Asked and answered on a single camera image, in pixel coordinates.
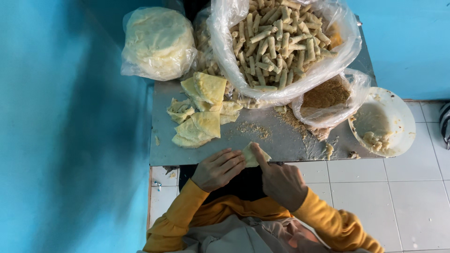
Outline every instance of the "yellow sweater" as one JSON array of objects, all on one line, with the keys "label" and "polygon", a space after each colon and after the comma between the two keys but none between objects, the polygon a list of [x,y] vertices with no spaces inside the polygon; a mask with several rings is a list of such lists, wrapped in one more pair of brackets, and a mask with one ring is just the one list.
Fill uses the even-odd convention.
[{"label": "yellow sweater", "polygon": [[380,243],[364,232],[358,218],[344,210],[336,210],[308,188],[301,207],[293,212],[266,197],[256,201],[240,200],[236,196],[220,197],[209,204],[203,201],[209,193],[200,189],[190,179],[184,185],[166,213],[159,217],[147,231],[146,252],[171,252],[186,248],[182,237],[189,227],[207,226],[224,221],[229,215],[257,217],[263,221],[295,216],[315,229],[328,246],[337,251],[364,248],[373,253],[383,253]]}]

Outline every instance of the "blue wall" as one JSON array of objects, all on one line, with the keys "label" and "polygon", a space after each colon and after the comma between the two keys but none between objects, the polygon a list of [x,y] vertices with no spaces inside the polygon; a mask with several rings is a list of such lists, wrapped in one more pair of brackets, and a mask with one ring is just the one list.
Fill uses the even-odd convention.
[{"label": "blue wall", "polygon": [[153,87],[78,1],[0,15],[0,252],[141,249]]},{"label": "blue wall", "polygon": [[450,0],[347,0],[360,16],[378,86],[450,99]]}]

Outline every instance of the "hand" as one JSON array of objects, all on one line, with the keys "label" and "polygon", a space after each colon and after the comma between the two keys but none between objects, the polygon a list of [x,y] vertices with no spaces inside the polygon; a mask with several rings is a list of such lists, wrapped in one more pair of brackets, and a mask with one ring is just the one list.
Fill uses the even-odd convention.
[{"label": "hand", "polygon": [[258,143],[252,143],[252,152],[262,170],[262,190],[289,212],[301,207],[308,194],[308,187],[300,170],[291,165],[269,165],[261,153]]},{"label": "hand", "polygon": [[200,189],[212,192],[225,186],[245,168],[245,158],[240,150],[224,149],[201,161],[191,177]]}]

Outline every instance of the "striped fabric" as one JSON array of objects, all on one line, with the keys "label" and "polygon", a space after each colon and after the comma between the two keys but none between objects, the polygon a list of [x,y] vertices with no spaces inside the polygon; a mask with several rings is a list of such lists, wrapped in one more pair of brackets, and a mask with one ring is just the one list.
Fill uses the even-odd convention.
[{"label": "striped fabric", "polygon": [[450,103],[445,104],[439,111],[439,129],[441,130],[447,149],[450,150]]}]

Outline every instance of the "stack of crepes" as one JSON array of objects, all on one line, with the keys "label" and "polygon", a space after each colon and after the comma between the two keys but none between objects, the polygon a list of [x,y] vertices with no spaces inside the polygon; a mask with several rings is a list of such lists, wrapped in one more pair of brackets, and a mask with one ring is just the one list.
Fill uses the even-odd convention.
[{"label": "stack of crepes", "polygon": [[167,108],[172,120],[180,124],[175,128],[173,143],[183,148],[198,148],[213,138],[220,138],[221,125],[236,121],[242,105],[223,101],[226,82],[222,77],[202,72],[181,82],[188,99],[182,102],[172,99]]}]

